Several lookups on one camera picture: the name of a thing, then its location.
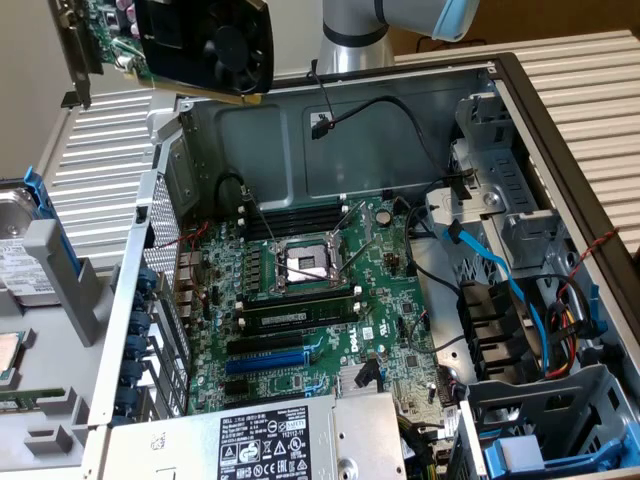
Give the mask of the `silver CPU chip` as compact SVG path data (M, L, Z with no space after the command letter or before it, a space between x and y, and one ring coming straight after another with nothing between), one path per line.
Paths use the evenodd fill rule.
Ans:
M13 391L22 379L24 354L32 346L32 329L0 333L0 391Z

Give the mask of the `silver chipset heatsink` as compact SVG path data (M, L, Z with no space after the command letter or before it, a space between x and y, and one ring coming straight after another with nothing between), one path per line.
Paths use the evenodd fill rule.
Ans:
M344 366L339 371L339 397L373 395L384 391L379 365L373 360Z

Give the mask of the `blue disk caddy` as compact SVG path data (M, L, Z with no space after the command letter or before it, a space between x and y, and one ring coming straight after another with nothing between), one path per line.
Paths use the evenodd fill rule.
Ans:
M40 174L38 174L34 170L32 166L30 166L23 177L23 183L36 204L36 211L38 212L38 218L52 219L56 221L60 230L60 239L61 239L64 251L66 252L67 257L71 261L75 274L79 275L81 272L80 260L77 257L75 250L66 234L66 231L59 218L59 215L46 189L43 178L41 177Z

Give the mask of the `silver power supply unit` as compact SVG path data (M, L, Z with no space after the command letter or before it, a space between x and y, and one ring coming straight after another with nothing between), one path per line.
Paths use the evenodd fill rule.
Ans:
M331 395L112 430L99 480L406 480L390 394Z

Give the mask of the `green RAM stick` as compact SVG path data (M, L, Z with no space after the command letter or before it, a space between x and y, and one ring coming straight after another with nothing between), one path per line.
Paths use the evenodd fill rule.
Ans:
M351 306L338 305L246 311L240 318L247 332L262 334L351 323L359 319L359 314Z
M39 410L40 407L37 405L39 399L57 398L64 395L63 388L0 392L0 413Z

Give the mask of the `black RAM slot white latches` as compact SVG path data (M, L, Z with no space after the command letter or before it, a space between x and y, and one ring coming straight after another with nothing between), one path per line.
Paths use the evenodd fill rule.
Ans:
M240 310L240 312L243 314L249 314L262 310L284 309L288 307L297 308L309 305L333 305L340 302L353 304L357 300L357 297L348 295L269 298L263 300L246 301L243 303L243 308Z
M342 216L342 208L338 209L315 209L305 211L293 211L283 213L264 214L268 222L327 222L329 220L339 220Z
M334 224L330 222L322 222L318 224L271 224L270 230L265 225L251 225L244 233L246 240L264 240L269 239L271 236L275 238L290 237L297 235L304 235L317 232L330 231L335 228Z

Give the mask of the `grey disk bay cage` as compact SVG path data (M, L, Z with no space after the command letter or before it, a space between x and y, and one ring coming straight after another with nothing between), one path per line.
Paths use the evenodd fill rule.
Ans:
M559 380L471 384L460 403L446 480L490 480L484 451L498 439L521 436L535 437L544 460L591 453L614 439L640 450L640 416L603 365ZM640 466L549 480L640 480Z

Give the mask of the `blue expansion slot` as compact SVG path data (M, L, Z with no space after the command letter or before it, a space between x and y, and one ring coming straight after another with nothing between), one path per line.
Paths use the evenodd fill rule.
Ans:
M288 367L304 366L309 363L309 353L304 350L283 351L266 355L228 360L225 365L227 375L241 375Z

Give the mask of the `long black expansion slot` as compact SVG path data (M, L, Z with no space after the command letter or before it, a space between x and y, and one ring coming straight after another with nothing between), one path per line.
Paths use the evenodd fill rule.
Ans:
M300 333L290 333L232 340L226 344L226 353L228 355L244 355L303 347L303 335Z

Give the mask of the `green graphics card black fan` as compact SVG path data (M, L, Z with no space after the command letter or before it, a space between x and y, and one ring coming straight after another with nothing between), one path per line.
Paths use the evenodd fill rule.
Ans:
M184 94L264 94L274 78L265 0L45 0L78 104L107 64Z

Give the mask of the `CPU socket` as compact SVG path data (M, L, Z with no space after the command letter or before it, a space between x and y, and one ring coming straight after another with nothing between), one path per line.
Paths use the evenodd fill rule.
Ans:
M269 245L269 292L281 295L345 288L349 283L342 236L281 239Z

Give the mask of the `silver hard disk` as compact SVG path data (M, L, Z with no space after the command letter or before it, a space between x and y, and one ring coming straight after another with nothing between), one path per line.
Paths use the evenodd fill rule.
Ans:
M46 273L23 246L29 226L41 218L26 187L0 185L0 288L7 289L22 307L57 303Z

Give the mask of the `grey metal PC case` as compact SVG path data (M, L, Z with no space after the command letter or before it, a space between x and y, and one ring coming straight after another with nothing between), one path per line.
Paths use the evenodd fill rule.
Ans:
M577 64L531 62L499 54L430 62L366 74L284 81L255 106L185 98L166 103L154 120L150 172L143 176L135 219L119 272L115 303L89 420L83 480L99 480L112 430L126 337L147 337L139 425L187 412L192 350L176 299L186 232L236 215L251 201L353 201L379 197L407 203L421 230L408 257L418 274L437 360L448 385L442 426L403 423L395 408L406 480L446 480L460 403L477 379L457 309L466 281L507 281L524 303L542 346L542 376L566 378L596 365L614 375L640 416L640 79L571 86L560 70ZM450 165L460 134L455 110L474 94L495 93L507 106L564 226L549 271L515 276L459 222L445 237L481 259L457 270L430 226L426 195L450 187L461 200L471 170ZM136 289L139 269L155 288ZM589 291L599 286L608 330L586 337ZM130 325L141 294L148 328Z

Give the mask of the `green motherboard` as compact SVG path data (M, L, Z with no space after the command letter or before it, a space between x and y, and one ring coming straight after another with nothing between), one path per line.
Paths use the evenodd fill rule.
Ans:
M361 200L366 201L367 218L356 219L339 232L350 280L341 289L352 288L358 300L353 304L302 306L351 306L359 314L359 319L351 323L262 334L247 332L240 318L243 299L284 296L269 292L271 238L249 241L244 237L251 225L264 225L256 210L243 206L232 217L203 221L186 232L176 299L192 350L188 413L321 395L339 397L340 369L373 359L382 374L382 393L391 395L403 423L427 428L443 425L449 405L448 382L437 360L443 344L431 336L418 274L407 255L413 236L421 228L409 217L407 203L400 199L343 200L342 216ZM380 209L392 215L386 227L376 223ZM303 335L303 348L226 353L226 344L232 340L290 333ZM228 360L298 350L309 353L307 365L241 375L225 373ZM224 384L239 379L249 381L250 394L226 396Z

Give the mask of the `blue case latch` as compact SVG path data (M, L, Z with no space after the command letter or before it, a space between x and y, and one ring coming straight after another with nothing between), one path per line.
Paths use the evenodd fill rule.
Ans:
M586 337L593 339L607 332L608 325L600 318L600 294L599 286L592 284L589 291L589 320Z

